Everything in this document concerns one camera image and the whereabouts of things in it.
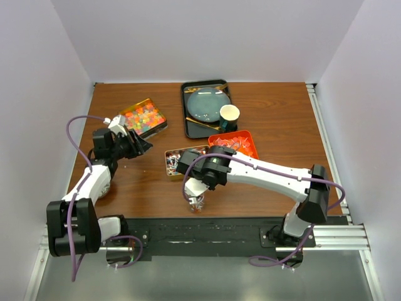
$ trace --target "black tray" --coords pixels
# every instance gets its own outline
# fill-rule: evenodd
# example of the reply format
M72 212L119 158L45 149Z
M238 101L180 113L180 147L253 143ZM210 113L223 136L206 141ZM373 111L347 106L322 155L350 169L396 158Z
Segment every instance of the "black tray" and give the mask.
M209 127L203 126L201 124L196 124L194 122L186 120L187 117L191 117L190 113L187 110L188 99L191 96L191 93L184 93L188 88L197 88L197 87L218 87L226 84L225 80L201 80L199 82L186 82L181 85L181 101L182 101L182 113L184 115L184 129L185 134L188 138L198 139L198 138L207 138L211 135L220 134L220 131L211 129ZM222 90L225 94L227 94L228 98L230 98L230 103L232 103L230 90L228 86ZM219 122L209 123L213 127L219 126Z

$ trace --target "colorful candy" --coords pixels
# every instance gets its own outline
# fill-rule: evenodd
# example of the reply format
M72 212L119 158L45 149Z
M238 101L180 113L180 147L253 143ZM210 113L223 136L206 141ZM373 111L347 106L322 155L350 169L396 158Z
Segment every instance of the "colorful candy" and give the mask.
M177 172L177 166L178 166L178 161L180 159L180 154L172 154L169 155L166 160L167 160L167 174L169 176L174 176L176 174L179 174Z
M128 130L134 130L138 135L165 122L165 118L152 103L147 103L143 107L128 112L125 115L125 125Z
M220 139L217 138L212 145L218 146L226 146L232 149L235 149L238 152L242 152L243 154L251 157L253 155L253 151L251 150L250 146L251 143L247 141L248 138L245 137L234 137L232 139Z

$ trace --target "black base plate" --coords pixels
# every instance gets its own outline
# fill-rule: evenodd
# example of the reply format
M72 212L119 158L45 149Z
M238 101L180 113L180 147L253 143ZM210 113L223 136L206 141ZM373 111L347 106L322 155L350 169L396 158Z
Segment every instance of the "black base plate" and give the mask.
M143 241L141 260L151 260L153 256L277 258L276 247L280 245L264 240L263 234L279 226L282 220L280 217L129 218L127 223L130 233ZM348 221L344 216L331 216L326 224L347 225ZM314 238L308 239L305 246L315 246Z

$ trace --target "cable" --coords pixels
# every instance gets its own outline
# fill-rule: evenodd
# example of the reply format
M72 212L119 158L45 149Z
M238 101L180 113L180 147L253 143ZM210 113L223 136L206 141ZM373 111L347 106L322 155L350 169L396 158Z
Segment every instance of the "cable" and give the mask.
M74 193L74 195L73 195L73 197L72 197L72 199L70 201L70 205L68 206L68 210L67 210L67 233L68 233L68 242L70 244L71 262L72 262L72 265L73 265L73 271L72 271L72 274L71 274L71 281L72 282L75 281L76 274L78 273L78 269L80 268L82 259L83 259L84 255L85 255L85 254L82 254L80 256L80 259L78 259L78 262L76 262L73 227L72 227L72 223L71 223L72 214L73 214L73 207L74 207L74 202L76 200L76 197L77 197L78 193L80 192L80 189L81 189L82 185L84 185L84 183L86 182L86 180L90 177L90 175L92 173L92 164L91 164L89 158L87 158L85 153L78 147L78 145L75 143L75 141L73 140L73 138L71 137L71 134L70 134L70 124L72 123L72 121L74 121L76 119L81 119L81 118L93 118L93 119L98 119L98 120L104 120L104 118L101 118L101 117L98 117L98 116L80 115L80 116L76 116L76 117L71 118L67 122L67 125L66 125L66 133L67 133L68 140L70 140L70 142L73 145L73 147L85 159L86 163L88 164L89 170L90 170L90 173L88 173L83 178L81 183L76 188L76 193Z
M90 158L92 157L92 152L93 152L93 149L91 149L91 150L89 151L88 155L86 156L89 160L90 160Z
M126 265L120 265L120 266L116 265L116 268L128 268L128 267L132 266L135 262L137 262L139 260L139 258L142 256L143 244L142 244L142 242L141 242L141 240L139 238L137 238L135 236L132 236L132 235L122 235L122 236L111 237L110 240L124 240L124 239L127 239L127 238L129 238L131 240L136 240L137 242L139 242L139 247L140 247L139 254L131 262L127 263Z
M91 173L92 173L92 164L90 162L90 155L86 156L85 153L78 147L78 145L74 142L74 140L71 137L70 134L70 124L72 123L72 121L76 120L76 119L81 119L81 118L93 118L93 119L98 119L98 120L104 120L104 118L102 117L98 117L98 116L92 116L92 115L80 115L80 116L76 116L73 117L72 119L70 119L67 122L66 125L66 133L67 133L67 137L70 140L70 142L72 143L73 147L80 153L80 155L84 158L84 160L86 161L86 163L88 164L90 173L88 173L83 180L81 181L81 183L79 183L79 185L76 187L76 193L74 193L71 201L70 201L70 205L68 206L68 211L67 211L67 233L68 233L68 242L70 244L70 254L71 254L71 262L73 265L73 270L72 270L72 275L71 275L71 281L74 282L75 278L76 278L76 274L78 273L78 269L80 268L82 259L84 257L85 254L82 254L80 256L80 258L78 259L78 262L76 261L76 255L75 255L75 244L74 244L74 237L73 237L73 228L72 228L72 223L71 223L71 219L72 219L72 212L73 212L73 207L74 207L74 202L76 200L76 197L78 195L78 193L80 192L80 189L82 188L82 186L84 185L84 183L86 182L86 180L90 177ZM111 240L118 240L118 239L125 239L125 238L130 238L133 240L136 240L139 242L140 245L140 251L138 256L136 257L136 259L134 259L133 261L131 261L130 263L127 263L126 265L122 265L120 267L116 266L117 268L126 268L126 267L130 267L131 265L133 265L135 262L137 262L139 260L139 258L142 256L142 252L143 252L143 244L140 241L140 239L138 239L135 236L130 236L130 235L125 235L125 236L114 236L112 238L110 238Z
M229 156L229 155L225 155L225 154L206 154L206 155L203 155L203 156L200 156L200 157L196 158L194 161L192 161L192 163L188 167L188 169L187 169L187 171L185 172L185 175L184 175L184 180L182 181L182 195L184 196L184 199L187 200L187 202L190 202L190 200L189 200L188 196L185 193L185 182L187 181L189 173L191 172L191 170L194 168L194 166L200 160L203 160L205 158L210 158L210 157L220 157L220 158L224 158L224 159L229 159L229 160L236 161L238 163L244 164L245 166L254 167L254 164L251 163L251 162L240 160L238 158L235 158L235 157L232 157L232 156ZM286 174L286 173L279 172L279 171L275 171L273 169L269 169L269 168L265 168L265 167L261 167L261 166L257 166L256 169L260 169L261 171L269 172L269 173L275 174L277 176L282 176L282 177L287 177L287 178L290 178L290 179L298 180L297 176L294 176L292 174ZM344 190L344 188L342 188L337 183L331 182L329 180L315 179L315 178L310 178L310 177L302 177L301 181L322 183L322 184L334 186L334 187L338 188L341 191L341 196L338 199L338 201L335 202L334 204L332 204L331 206L329 206L328 210L333 209L334 207L338 206L345 199L345 190ZM306 232L306 234L304 235L303 239L300 241L298 246L295 248L295 250L292 251L287 257L283 258L282 260L275 260L274 258L271 258L271 257L262 256L262 255L255 255L255 256L249 257L249 263L251 265L254 265L255 267L273 267L273 266L276 266L276 265L285 264L289 259L291 259L293 257L293 255L297 254L297 252L299 252L299 250L302 249L302 247L305 244L306 240L308 239L309 235L312 233L312 230L313 230L314 226L315 226L315 224L311 224L310 228L308 229L308 231ZM273 263L264 265L262 263L255 263L255 262L252 261L252 259L267 259L267 260L273 261Z

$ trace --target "small tin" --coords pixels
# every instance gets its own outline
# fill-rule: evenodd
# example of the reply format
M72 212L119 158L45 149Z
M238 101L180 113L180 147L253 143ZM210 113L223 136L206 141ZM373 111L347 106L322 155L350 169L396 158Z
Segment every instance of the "small tin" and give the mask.
M196 151L200 152L201 154L207 154L207 152L209 151L209 146L200 145L200 146L186 147L185 149L173 149L166 151L164 153L164 162L165 162L166 175L169 180L178 181L184 178L184 175L178 173L176 171L176 168L181 155L185 151Z
M245 138L249 145L247 145L247 146L237 145L236 147L233 147L233 148L236 151L245 153L244 151L242 151L242 147L244 147L244 150L247 150L248 152L251 152L251 154L245 153L245 155L251 156L252 158L255 158L255 159L259 159L258 152L256 151L255 143L253 142L253 139L252 139L252 135L247 130L238 130L237 132L230 132L230 133L224 133L224 134L219 134L219 135L213 135L213 136L210 136L207 141L208 141L210 146L221 145L221 146L230 147L230 145L232 145L234 143L232 140L235 139L235 138L239 138L239 137ZM224 143L222 145L222 144L218 143L218 141L228 142L228 145L225 145L226 143Z
M122 110L119 114L125 116L127 129L136 131L144 139L167 127L167 119L150 98Z

